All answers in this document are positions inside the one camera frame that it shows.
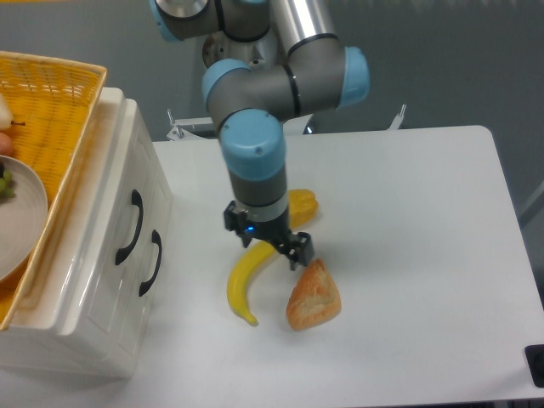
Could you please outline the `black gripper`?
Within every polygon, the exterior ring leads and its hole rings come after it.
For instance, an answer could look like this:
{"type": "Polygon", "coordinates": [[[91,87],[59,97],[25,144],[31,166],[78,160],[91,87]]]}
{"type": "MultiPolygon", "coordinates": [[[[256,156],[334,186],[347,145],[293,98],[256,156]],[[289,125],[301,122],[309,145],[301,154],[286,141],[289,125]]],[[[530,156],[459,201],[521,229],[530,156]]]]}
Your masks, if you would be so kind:
{"type": "Polygon", "coordinates": [[[280,236],[275,248],[288,259],[290,270],[294,271],[299,266],[308,267],[315,250],[311,235],[288,230],[288,223],[287,199],[279,199],[264,207],[234,200],[224,210],[224,227],[241,239],[244,248],[252,239],[269,241],[280,236]]]}

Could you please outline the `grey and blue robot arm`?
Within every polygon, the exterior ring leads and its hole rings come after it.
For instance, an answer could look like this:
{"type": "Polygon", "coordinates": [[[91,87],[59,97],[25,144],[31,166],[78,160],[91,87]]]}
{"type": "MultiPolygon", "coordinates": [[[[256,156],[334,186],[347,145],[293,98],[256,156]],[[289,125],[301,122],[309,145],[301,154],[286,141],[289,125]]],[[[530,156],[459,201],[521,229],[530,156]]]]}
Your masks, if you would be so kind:
{"type": "Polygon", "coordinates": [[[365,56],[340,43],[322,1],[153,1],[150,8],[167,40],[227,40],[201,82],[234,194],[225,228],[244,245],[264,241],[292,266],[308,265],[311,238],[289,224],[283,125],[363,100],[365,56]]]}

